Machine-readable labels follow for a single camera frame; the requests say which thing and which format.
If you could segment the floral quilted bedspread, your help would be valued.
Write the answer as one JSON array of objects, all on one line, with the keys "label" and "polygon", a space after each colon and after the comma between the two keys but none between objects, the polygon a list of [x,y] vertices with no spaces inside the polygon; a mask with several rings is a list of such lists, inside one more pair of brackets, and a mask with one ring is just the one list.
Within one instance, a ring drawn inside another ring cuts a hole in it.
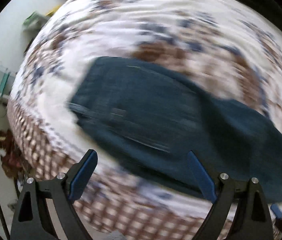
[{"label": "floral quilted bedspread", "polygon": [[191,239],[212,203],[125,169],[69,109],[99,57],[181,74],[268,117],[282,134],[282,31],[237,0],[68,0],[16,75],[8,120],[39,181],[67,172],[93,149],[97,167],[74,203],[89,226],[127,239]]}]

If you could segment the dark blue denim jeans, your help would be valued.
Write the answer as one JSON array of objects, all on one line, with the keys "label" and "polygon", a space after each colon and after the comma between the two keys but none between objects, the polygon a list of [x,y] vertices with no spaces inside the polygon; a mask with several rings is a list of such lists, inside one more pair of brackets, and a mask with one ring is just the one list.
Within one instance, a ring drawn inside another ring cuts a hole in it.
[{"label": "dark blue denim jeans", "polygon": [[257,178],[268,202],[282,201],[282,134],[268,117],[181,74],[99,57],[68,107],[89,137],[141,177],[214,201],[212,170]]}]

